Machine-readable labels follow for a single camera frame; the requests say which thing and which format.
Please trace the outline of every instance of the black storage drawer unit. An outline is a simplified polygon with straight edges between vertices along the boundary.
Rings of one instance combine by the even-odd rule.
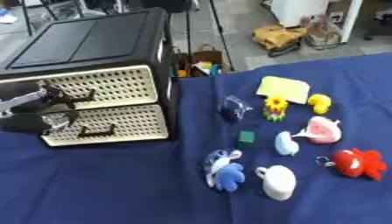
[[[56,21],[6,60],[0,89],[44,81],[75,99],[92,96],[75,103],[80,115],[72,127],[42,136],[51,146],[175,137],[178,90],[169,30],[158,8]],[[43,113],[69,110],[56,105]]]

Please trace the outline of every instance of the red starfish plush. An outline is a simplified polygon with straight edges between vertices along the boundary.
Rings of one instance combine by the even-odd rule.
[[[365,174],[377,180],[380,180],[380,172],[387,169],[387,165],[380,159],[381,155],[377,150],[339,150],[332,156],[336,169],[342,174],[352,178]]]

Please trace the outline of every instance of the sunflower toy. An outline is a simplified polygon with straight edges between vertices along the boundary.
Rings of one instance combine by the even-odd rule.
[[[289,103],[282,97],[270,96],[264,101],[264,116],[272,122],[280,122],[285,117]]]

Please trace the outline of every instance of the small green cube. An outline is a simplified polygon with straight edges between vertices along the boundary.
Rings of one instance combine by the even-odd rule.
[[[238,134],[237,149],[244,150],[252,148],[252,144],[255,141],[255,132],[241,130]]]

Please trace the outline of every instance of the blue tablecloth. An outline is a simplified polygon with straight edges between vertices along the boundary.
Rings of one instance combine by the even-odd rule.
[[[290,105],[282,122],[262,118],[255,95],[261,78],[276,75],[306,81],[312,93],[330,95],[343,139],[314,145],[298,140],[295,157],[273,146],[282,130],[302,129],[313,116]],[[216,79],[180,81],[180,139],[176,142],[98,145],[95,150],[51,150],[35,136],[1,133],[1,224],[376,224],[392,220],[391,172],[382,181],[345,178],[315,163],[336,150],[376,149],[392,164],[392,54],[267,66]],[[255,110],[235,125],[217,114],[218,101],[236,95]],[[233,193],[204,182],[200,161],[231,148],[238,130],[256,132],[255,148],[236,162],[246,183]],[[285,165],[297,175],[292,198],[279,202],[262,193],[257,166]]]

